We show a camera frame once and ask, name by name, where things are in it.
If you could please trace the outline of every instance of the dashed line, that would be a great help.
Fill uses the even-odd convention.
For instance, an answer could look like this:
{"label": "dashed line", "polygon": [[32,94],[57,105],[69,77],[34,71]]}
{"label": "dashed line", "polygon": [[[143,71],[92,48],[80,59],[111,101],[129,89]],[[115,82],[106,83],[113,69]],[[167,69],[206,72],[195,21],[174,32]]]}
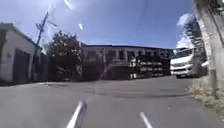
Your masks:
{"label": "dashed line", "polygon": [[145,123],[145,126],[147,128],[153,128],[151,123],[149,122],[148,118],[145,116],[144,112],[140,112],[140,116],[141,116],[141,118],[142,118],[142,120]]}

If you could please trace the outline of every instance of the truck cab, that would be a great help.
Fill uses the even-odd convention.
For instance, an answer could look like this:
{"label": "truck cab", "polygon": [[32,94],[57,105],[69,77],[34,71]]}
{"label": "truck cab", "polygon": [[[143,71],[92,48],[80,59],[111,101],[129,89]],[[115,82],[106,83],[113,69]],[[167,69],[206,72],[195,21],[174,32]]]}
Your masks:
{"label": "truck cab", "polygon": [[176,49],[171,59],[170,71],[177,78],[183,76],[201,76],[205,69],[202,64],[206,61],[203,47]]}

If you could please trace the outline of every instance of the multi-story building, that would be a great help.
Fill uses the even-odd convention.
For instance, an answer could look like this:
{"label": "multi-story building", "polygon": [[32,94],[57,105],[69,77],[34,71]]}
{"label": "multi-story building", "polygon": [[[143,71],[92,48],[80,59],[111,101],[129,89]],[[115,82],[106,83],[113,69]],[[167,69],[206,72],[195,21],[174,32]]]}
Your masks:
{"label": "multi-story building", "polygon": [[142,74],[155,74],[159,67],[163,68],[161,72],[166,72],[168,70],[166,68],[170,67],[169,63],[168,66],[166,63],[162,63],[169,61],[173,55],[172,49],[143,46],[84,45],[82,48],[84,53],[84,77],[103,78],[106,76],[106,79],[130,79],[132,74],[135,78],[140,78],[143,77]]}
{"label": "multi-story building", "polygon": [[102,57],[104,62],[112,60],[128,62],[139,55],[170,59],[173,55],[172,49],[129,45],[85,45],[83,52],[86,61],[94,61],[97,55]]}

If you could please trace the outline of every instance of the truck windshield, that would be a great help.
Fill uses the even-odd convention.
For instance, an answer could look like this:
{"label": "truck windshield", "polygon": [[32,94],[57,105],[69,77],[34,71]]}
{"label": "truck windshield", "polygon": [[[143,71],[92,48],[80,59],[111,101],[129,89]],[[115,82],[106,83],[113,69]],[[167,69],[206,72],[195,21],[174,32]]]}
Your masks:
{"label": "truck windshield", "polygon": [[181,57],[186,57],[186,56],[189,56],[192,53],[193,53],[193,49],[179,51],[176,54],[174,54],[173,59],[181,58]]}

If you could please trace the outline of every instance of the bush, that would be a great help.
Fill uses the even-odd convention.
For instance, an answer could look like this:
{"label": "bush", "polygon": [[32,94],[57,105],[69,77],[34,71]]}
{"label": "bush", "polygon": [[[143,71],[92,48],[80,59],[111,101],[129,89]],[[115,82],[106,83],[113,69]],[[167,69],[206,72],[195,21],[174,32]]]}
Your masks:
{"label": "bush", "polygon": [[189,91],[192,97],[202,101],[206,107],[215,109],[216,113],[224,118],[224,90],[218,91],[219,99],[216,100],[212,95],[212,88],[208,84],[208,77],[194,80]]}

